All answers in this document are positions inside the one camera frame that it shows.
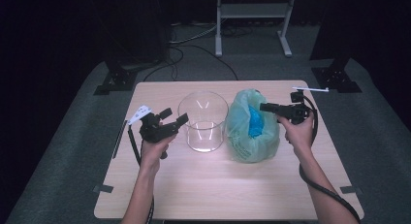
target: dark background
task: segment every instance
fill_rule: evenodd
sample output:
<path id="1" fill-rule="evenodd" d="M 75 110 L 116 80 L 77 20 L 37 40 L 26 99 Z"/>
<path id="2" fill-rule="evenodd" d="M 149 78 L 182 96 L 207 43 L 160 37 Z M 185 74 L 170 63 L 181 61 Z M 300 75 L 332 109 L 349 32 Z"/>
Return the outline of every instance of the dark background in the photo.
<path id="1" fill-rule="evenodd" d="M 148 7 L 160 22 L 215 20 L 216 0 L 164 1 Z M 349 50 L 409 129 L 410 1 L 296 0 L 291 19 L 291 24 L 321 25 L 311 59 Z M 121 54 L 112 38 L 142 60 L 158 59 L 140 55 L 143 46 L 131 44 L 147 43 L 127 33 L 123 16 L 114 0 L 0 0 L 0 222 L 7 219 L 84 79 L 110 52 Z M 141 35 L 147 34 L 145 27 L 158 24 L 148 21 L 141 20 Z"/>

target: plastic bag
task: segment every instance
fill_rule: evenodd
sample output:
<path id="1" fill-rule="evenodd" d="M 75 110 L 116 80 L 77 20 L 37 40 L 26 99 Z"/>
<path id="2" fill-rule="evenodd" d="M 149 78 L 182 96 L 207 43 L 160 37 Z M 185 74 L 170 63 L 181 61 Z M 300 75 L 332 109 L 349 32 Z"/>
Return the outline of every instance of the plastic bag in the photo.
<path id="1" fill-rule="evenodd" d="M 236 95 L 230 105 L 226 118 L 228 146 L 234 159 L 239 162 L 260 162 L 273 157 L 278 149 L 279 126 L 276 117 L 272 112 L 260 111 L 260 104 L 266 102 L 259 91 L 245 89 Z"/>

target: gray carpet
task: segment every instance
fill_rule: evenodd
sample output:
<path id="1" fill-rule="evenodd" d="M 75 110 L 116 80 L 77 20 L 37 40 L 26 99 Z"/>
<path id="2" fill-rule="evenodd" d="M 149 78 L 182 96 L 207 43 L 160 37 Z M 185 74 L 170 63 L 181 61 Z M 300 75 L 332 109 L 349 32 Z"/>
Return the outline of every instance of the gray carpet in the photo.
<path id="1" fill-rule="evenodd" d="M 318 26 L 290 26 L 292 58 L 283 55 L 275 30 L 279 26 L 242 30 L 242 37 L 223 38 L 223 56 L 239 80 L 305 80 L 318 87 L 311 67 L 330 60 L 309 61 Z M 197 26 L 174 28 L 174 40 L 204 31 Z M 214 38 L 185 44 L 214 51 Z M 235 80 L 221 61 L 200 48 L 179 47 L 184 56 L 176 68 L 138 74 L 146 80 Z M 177 60 L 180 52 L 171 49 Z M 104 62 L 88 76 L 66 113 L 8 223 L 118 223 L 94 214 L 98 194 L 111 160 L 117 133 L 133 91 L 94 96 L 108 69 Z M 346 72 L 363 93 L 314 93 L 318 109 L 341 161 L 359 195 L 363 223 L 411 223 L 411 134 L 373 85 L 365 68 L 351 60 Z"/>

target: clear glass bowl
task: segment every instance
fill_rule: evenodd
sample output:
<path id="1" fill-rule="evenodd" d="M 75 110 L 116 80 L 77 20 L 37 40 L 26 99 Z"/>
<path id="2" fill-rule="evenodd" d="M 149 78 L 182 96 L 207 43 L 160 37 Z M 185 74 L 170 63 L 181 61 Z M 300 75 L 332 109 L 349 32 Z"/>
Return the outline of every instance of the clear glass bowl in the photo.
<path id="1" fill-rule="evenodd" d="M 187 113 L 187 143 L 199 152 L 211 152 L 224 142 L 225 120 L 229 106 L 223 97 L 211 91 L 187 95 L 178 105 L 178 116 Z"/>

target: table top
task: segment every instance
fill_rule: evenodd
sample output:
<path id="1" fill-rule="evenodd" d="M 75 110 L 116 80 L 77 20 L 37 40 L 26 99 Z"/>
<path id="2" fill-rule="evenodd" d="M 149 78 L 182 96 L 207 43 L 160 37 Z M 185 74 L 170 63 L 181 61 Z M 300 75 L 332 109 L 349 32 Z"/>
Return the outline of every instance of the table top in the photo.
<path id="1" fill-rule="evenodd" d="M 293 86 L 307 87 L 302 80 L 170 81 L 137 84 L 125 120 L 141 105 L 159 113 L 171 108 L 173 114 L 163 122 L 174 122 L 179 102 L 189 93 L 208 90 L 221 95 L 230 106 L 242 89 L 259 90 L 269 103 L 289 105 Z M 304 91 L 315 105 L 309 91 Z M 284 139 L 280 126 L 280 145 L 274 157 L 254 164 L 233 160 L 226 141 L 216 150 L 201 153 L 191 149 L 186 133 L 170 144 L 168 158 L 154 185 L 154 219 L 163 220 L 315 220 L 317 219 L 307 185 L 299 175 L 299 161 Z M 138 148 L 141 122 L 132 126 Z M 130 201 L 139 171 L 127 131 L 121 134 L 118 150 L 104 181 L 110 193 L 100 192 L 94 214 L 98 218 L 122 218 Z M 342 194 L 351 186 L 332 139 L 319 111 L 319 127 L 313 153 L 339 195 L 364 217 L 355 193 Z"/>

